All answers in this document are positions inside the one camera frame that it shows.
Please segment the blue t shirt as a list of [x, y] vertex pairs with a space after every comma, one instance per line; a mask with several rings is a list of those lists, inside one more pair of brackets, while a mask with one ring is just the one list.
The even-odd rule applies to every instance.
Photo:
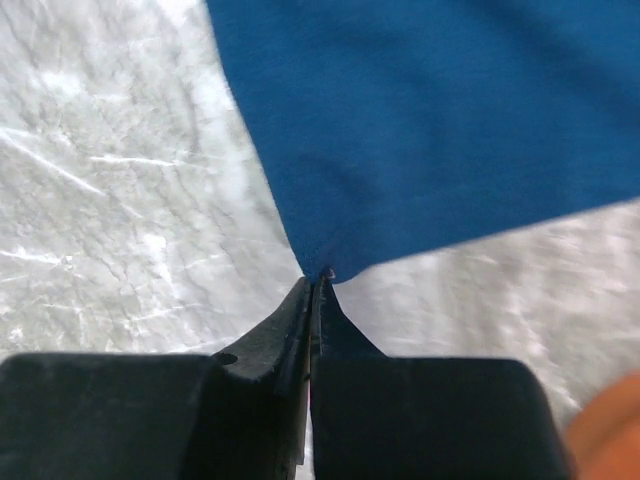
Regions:
[[343, 282], [639, 193], [635, 1], [211, 1], [291, 248]]

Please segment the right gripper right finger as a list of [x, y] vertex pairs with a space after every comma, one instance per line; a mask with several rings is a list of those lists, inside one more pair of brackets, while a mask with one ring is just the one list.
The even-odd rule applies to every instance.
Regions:
[[342, 311], [331, 281], [314, 285], [310, 318], [311, 358], [385, 357]]

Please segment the orange plastic basket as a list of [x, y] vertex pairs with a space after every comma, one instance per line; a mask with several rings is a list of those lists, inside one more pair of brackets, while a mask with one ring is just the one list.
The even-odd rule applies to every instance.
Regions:
[[639, 480], [639, 372], [593, 398], [571, 421], [565, 439], [578, 479]]

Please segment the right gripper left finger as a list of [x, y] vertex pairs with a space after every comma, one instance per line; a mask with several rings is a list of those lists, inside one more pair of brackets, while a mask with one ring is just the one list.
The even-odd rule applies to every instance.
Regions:
[[301, 278], [274, 312], [212, 358], [242, 382], [288, 394], [304, 363], [310, 299], [311, 283]]

